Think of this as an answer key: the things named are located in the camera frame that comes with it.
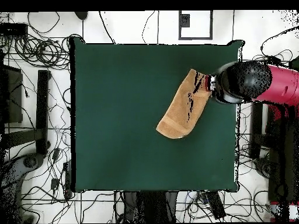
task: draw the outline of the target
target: floor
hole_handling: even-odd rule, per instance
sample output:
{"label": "floor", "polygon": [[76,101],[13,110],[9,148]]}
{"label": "floor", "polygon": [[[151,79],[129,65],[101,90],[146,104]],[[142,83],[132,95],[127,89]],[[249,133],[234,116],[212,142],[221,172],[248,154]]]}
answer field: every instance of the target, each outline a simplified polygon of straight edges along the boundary
{"label": "floor", "polygon": [[[260,54],[260,46],[271,36],[274,36],[285,29],[296,26],[299,15],[292,11],[277,10],[214,10],[213,12],[213,39],[212,40],[178,40],[178,10],[177,11],[139,11],[139,12],[102,12],[103,20],[110,36],[116,43],[139,44],[139,43],[160,43],[160,44],[222,44],[225,45],[231,40],[245,40],[243,48],[243,59],[251,60],[254,56]],[[46,39],[62,42],[64,37],[71,34],[78,34],[84,38],[87,43],[110,43],[108,35],[102,25],[98,12],[89,12],[85,21],[79,20],[74,12],[32,12],[29,15],[30,24],[40,32]],[[10,22],[28,23],[27,13],[10,14]],[[203,22],[204,28],[207,28],[209,21]],[[29,33],[37,37],[37,34],[29,28]],[[263,46],[265,54],[276,55],[285,49],[290,49],[293,58],[299,55],[299,31],[292,31],[270,39]],[[291,58],[289,51],[282,53],[283,60],[289,61]],[[34,88],[37,87],[37,68],[24,62],[12,48],[10,55],[5,57],[5,64],[21,68],[23,71],[23,84],[28,87],[29,97],[23,97],[23,108],[27,111],[32,123],[36,121],[36,94]],[[66,153],[55,165],[55,172],[60,173],[62,164],[71,158],[71,152],[68,149],[70,144],[68,130],[70,126],[70,116],[66,105],[62,99],[62,93],[70,87],[69,72],[65,70],[50,69],[53,74],[53,80],[50,83],[49,96],[49,131],[48,139],[52,147],[62,140],[60,148]],[[69,90],[65,93],[65,100],[69,101]],[[240,147],[247,144],[246,138],[249,134],[250,126],[250,105],[243,105],[241,111],[241,136]],[[10,124],[6,126],[6,132],[14,132],[31,128],[29,117],[23,112],[23,122],[21,124]],[[21,145],[9,150],[6,159],[15,156],[18,152],[23,155],[28,152],[34,152],[35,145],[24,147]],[[51,176],[48,172],[49,164],[44,162],[41,168],[29,173],[26,181],[23,183],[22,194],[24,194],[23,207],[37,212],[40,215],[38,223],[108,223],[115,222],[113,216],[114,196],[113,192],[85,191],[82,194],[76,194],[75,198],[69,202],[69,205],[57,201],[51,202],[52,191],[50,190]],[[241,188],[238,192],[228,193],[219,192],[224,203],[226,216],[221,222],[260,222],[269,221],[270,214],[265,205],[267,204],[267,193],[261,192],[256,197],[257,211],[253,207],[251,198],[259,191],[267,191],[267,180],[257,174],[252,163],[241,164],[238,170],[238,181]],[[204,205],[202,211],[199,211],[194,201],[196,192],[182,191],[178,195],[176,205],[176,218],[178,222],[219,222],[210,216],[210,212]],[[57,198],[63,198],[61,190],[54,195]],[[189,213],[185,213],[186,206],[191,204]],[[118,200],[117,213],[123,211],[123,203]]]}

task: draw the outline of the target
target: orange towel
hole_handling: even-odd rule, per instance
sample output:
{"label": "orange towel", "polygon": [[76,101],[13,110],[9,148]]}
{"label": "orange towel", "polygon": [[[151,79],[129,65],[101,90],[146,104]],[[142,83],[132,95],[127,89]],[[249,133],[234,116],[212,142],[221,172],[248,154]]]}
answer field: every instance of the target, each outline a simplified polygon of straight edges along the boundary
{"label": "orange towel", "polygon": [[207,90],[207,75],[191,69],[180,84],[167,112],[156,130],[176,139],[188,135],[201,116],[211,92]]}

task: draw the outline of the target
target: white floor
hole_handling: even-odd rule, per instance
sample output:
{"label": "white floor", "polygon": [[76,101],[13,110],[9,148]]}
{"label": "white floor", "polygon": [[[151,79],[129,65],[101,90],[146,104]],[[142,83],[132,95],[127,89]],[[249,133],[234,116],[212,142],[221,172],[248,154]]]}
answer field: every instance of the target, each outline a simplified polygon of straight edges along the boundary
{"label": "white floor", "polygon": [[[255,55],[260,54],[260,46],[262,43],[271,36],[282,32],[285,29],[296,26],[295,20],[299,15],[295,15],[296,12],[286,12],[286,11],[276,11],[276,10],[214,10],[213,13],[213,40],[178,40],[178,11],[141,11],[141,12],[102,12],[103,19],[106,23],[106,27],[115,40],[116,43],[124,44],[139,44],[144,43],[157,43],[160,44],[227,44],[232,39],[242,39],[245,40],[245,46],[243,49],[243,59],[251,60]],[[46,37],[51,37],[51,39],[61,42],[64,37],[70,34],[79,34],[84,38],[87,43],[110,43],[110,39],[107,36],[99,13],[89,12],[88,18],[82,23],[76,16],[74,12],[59,12],[60,21],[57,23],[56,27],[52,31],[44,34]],[[157,37],[157,24],[159,15],[159,35]],[[14,13],[11,16],[14,22],[26,22],[27,23],[27,13]],[[55,12],[33,12],[30,14],[30,23],[40,32],[44,32],[50,29],[57,21],[58,16]],[[29,28],[29,33],[36,36],[34,32]],[[293,53],[293,58],[299,55],[299,31],[292,31],[283,36],[275,39],[271,39],[264,44],[264,53],[269,55],[276,55],[279,52],[290,49]],[[23,84],[33,90],[33,85],[35,89],[37,87],[37,70],[38,68],[33,67],[23,61],[19,61],[18,55],[13,54],[9,57],[9,60],[5,59],[5,64],[13,67],[21,68],[23,71]],[[290,59],[290,52],[285,51],[282,53],[284,60],[288,61]],[[55,71],[52,70],[53,80],[50,81],[50,93],[49,96],[49,108],[52,108],[50,112],[48,139],[52,143],[52,147],[57,143],[57,138],[60,140],[62,136],[61,128],[68,128],[70,126],[70,116],[69,112],[65,107],[62,100],[61,93],[70,87],[69,72]],[[36,120],[36,94],[34,91],[27,90],[29,98],[23,97],[23,107],[27,110],[32,123],[35,124]],[[69,91],[65,95],[66,101],[69,101]],[[248,116],[251,112],[250,107],[242,106],[241,114],[241,133],[249,133],[250,118],[244,118]],[[23,130],[20,127],[30,128],[31,123],[26,113],[23,113],[23,122],[21,124],[11,124],[10,132]],[[70,144],[69,130],[64,132],[64,139],[67,144]],[[246,144],[244,139],[240,140],[241,147]],[[67,146],[61,143],[60,148],[66,148]],[[9,151],[9,156],[13,157],[22,148],[18,146],[12,148]],[[29,145],[20,151],[20,155],[34,152],[35,145]],[[70,150],[64,155],[61,160],[56,164],[56,173],[60,173],[62,169],[62,164],[66,160],[70,160],[71,153]],[[230,221],[248,221],[248,222],[260,222],[260,219],[256,216],[256,212],[252,206],[253,202],[249,199],[253,198],[253,195],[260,190],[267,190],[267,180],[261,177],[251,169],[251,163],[246,163],[245,165],[240,165],[239,167],[239,178],[238,181],[242,184],[240,190],[235,193],[220,193],[222,200],[224,200],[225,211],[230,215],[238,216],[238,218],[232,218],[227,216],[225,218],[226,222]],[[27,175],[26,179],[30,179],[34,176],[38,176],[31,180],[25,181],[22,188],[22,193],[26,194],[34,186],[42,187],[46,192],[52,195],[50,191],[51,176],[49,172],[45,172],[48,169],[47,162],[45,160],[44,164],[38,170]],[[56,202],[55,204],[49,204],[51,202],[51,197],[45,194],[42,190],[36,188],[31,190],[31,195],[25,196],[23,200],[24,208],[29,208],[32,211],[38,212],[40,214],[39,223],[51,223],[54,217],[60,213],[55,219],[58,219],[54,223],[78,223],[82,211],[89,207],[96,199],[90,209],[86,210],[84,213],[84,223],[106,223],[112,219],[113,215],[113,196],[110,195],[99,195],[100,193],[110,194],[113,192],[100,192],[100,191],[86,191],[82,194],[77,194],[73,201],[70,201],[70,208],[64,210],[65,215],[60,218],[61,210],[63,207],[67,207],[67,204],[62,204]],[[58,191],[57,198],[63,199],[61,190]],[[177,200],[177,213],[176,218],[178,222],[183,222],[184,209],[186,203],[189,204],[193,201],[194,192],[187,195],[187,192],[183,191],[179,193]],[[267,204],[267,193],[260,193],[256,197],[256,202],[261,205]],[[196,206],[194,206],[192,211],[193,216],[197,218],[205,216],[206,213],[203,211],[196,211]],[[121,201],[117,204],[117,211],[119,214],[122,213],[123,204]],[[269,214],[263,210],[263,212],[258,212],[259,216],[264,219],[264,221],[269,220]],[[190,217],[185,214],[185,222],[189,222]],[[196,219],[194,222],[210,222],[209,218]]]}

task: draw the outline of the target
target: green mat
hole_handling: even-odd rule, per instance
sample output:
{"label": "green mat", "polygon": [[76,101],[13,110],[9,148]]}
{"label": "green mat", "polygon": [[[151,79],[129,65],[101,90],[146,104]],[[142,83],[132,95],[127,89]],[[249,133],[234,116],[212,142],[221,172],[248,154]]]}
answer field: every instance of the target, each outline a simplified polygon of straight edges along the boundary
{"label": "green mat", "polygon": [[236,190],[236,105],[210,99],[181,139],[155,129],[189,70],[237,60],[242,41],[74,45],[76,191]]}

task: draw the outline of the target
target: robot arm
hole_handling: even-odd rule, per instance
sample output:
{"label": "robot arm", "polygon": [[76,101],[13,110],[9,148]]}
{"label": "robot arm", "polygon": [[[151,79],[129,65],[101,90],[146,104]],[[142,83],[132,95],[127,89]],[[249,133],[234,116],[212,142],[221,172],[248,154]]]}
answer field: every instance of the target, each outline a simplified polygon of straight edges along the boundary
{"label": "robot arm", "polygon": [[223,103],[299,103],[299,72],[265,62],[232,62],[210,77],[210,90]]}

